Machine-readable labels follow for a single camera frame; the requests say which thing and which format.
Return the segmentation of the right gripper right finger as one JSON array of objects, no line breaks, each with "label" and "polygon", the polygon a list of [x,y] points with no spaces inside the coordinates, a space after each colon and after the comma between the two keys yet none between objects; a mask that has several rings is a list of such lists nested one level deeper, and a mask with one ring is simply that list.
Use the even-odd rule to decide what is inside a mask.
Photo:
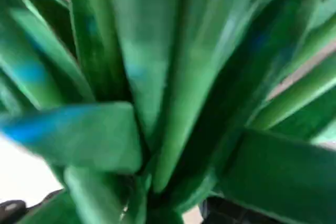
[{"label": "right gripper right finger", "polygon": [[202,223],[211,224],[278,223],[273,218],[219,197],[208,197],[201,203],[201,216]]}]

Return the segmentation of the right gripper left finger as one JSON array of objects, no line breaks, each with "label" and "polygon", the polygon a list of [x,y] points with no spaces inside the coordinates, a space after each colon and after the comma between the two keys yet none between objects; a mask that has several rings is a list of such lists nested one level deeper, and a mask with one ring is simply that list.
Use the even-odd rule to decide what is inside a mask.
[{"label": "right gripper left finger", "polygon": [[24,216],[31,211],[40,208],[58,194],[62,193],[64,189],[56,190],[49,193],[40,203],[37,203],[31,207],[27,207],[27,204],[23,200],[8,200],[1,203],[1,223],[17,223]]}]

